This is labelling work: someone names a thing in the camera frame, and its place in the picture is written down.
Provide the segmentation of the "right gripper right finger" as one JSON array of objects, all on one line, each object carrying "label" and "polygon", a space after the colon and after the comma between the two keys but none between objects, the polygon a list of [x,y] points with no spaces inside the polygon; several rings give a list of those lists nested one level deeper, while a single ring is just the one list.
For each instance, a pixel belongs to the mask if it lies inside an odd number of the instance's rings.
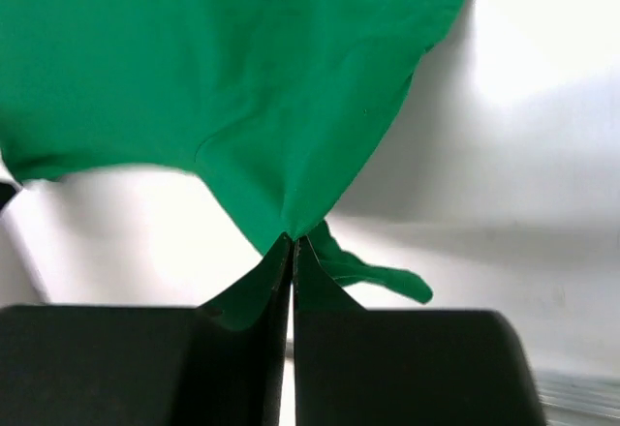
[{"label": "right gripper right finger", "polygon": [[536,426],[519,338],[493,310],[367,310],[294,248],[295,417],[306,426]]}]

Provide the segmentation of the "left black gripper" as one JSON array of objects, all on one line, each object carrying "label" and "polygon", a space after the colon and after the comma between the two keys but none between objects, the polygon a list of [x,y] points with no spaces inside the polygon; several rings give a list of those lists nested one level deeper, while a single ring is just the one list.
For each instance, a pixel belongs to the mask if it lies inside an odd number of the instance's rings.
[{"label": "left black gripper", "polygon": [[21,186],[13,182],[0,182],[0,212],[3,212],[8,207],[21,190]]}]

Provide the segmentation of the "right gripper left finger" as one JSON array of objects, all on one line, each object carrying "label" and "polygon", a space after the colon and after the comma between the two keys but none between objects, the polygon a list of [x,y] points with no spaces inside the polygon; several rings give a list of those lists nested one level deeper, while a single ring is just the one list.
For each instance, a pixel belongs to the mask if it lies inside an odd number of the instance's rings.
[{"label": "right gripper left finger", "polygon": [[5,425],[275,425],[292,242],[198,307],[1,312]]}]

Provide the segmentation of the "green t shirt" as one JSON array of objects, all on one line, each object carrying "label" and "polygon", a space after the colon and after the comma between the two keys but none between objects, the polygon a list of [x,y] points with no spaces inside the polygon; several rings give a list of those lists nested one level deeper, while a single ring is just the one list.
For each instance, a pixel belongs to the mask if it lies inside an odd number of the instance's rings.
[{"label": "green t shirt", "polygon": [[340,286],[432,289],[343,251],[326,215],[466,0],[1,0],[1,153],[20,182],[157,165],[265,253],[308,237]]}]

